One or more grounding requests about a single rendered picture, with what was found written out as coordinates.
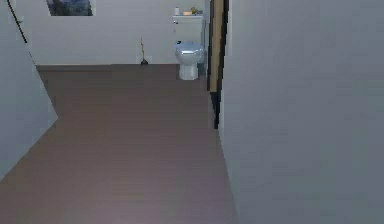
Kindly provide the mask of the dark framed wall picture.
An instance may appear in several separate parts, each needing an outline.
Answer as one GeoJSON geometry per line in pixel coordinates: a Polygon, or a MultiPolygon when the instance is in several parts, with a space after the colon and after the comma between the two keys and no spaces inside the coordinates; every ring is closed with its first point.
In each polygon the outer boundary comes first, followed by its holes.
{"type": "Polygon", "coordinates": [[[92,16],[90,0],[46,0],[51,16],[92,16]]]}

